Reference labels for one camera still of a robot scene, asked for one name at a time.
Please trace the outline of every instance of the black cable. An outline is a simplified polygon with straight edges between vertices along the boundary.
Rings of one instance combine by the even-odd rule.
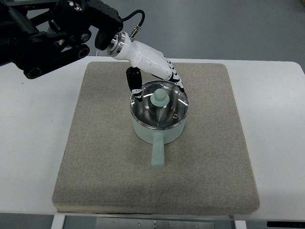
[[[144,13],[144,11],[143,10],[136,10],[136,11],[134,11],[134,12],[132,12],[131,14],[129,14],[126,18],[122,18],[122,21],[127,21],[127,20],[129,20],[130,18],[132,18],[134,15],[136,15],[137,13],[141,13],[142,14],[142,19],[141,19],[141,21],[140,21],[140,23],[139,23],[139,25],[138,26],[142,26],[142,24],[143,24],[143,22],[144,22],[144,19],[145,19],[145,13]]]

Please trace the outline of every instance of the gray felt mat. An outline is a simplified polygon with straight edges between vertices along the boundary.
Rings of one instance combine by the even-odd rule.
[[[132,128],[126,62],[88,64],[53,194],[62,212],[249,214],[259,198],[227,69],[176,63],[190,108],[165,167]],[[142,73],[143,82],[156,80]]]

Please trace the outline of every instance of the saucepan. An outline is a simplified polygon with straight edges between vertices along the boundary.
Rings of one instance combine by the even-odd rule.
[[[184,129],[189,109],[186,93],[166,81],[152,81],[142,85],[142,101],[132,95],[130,111],[136,134],[152,144],[152,166],[165,165],[164,144],[176,140]]]

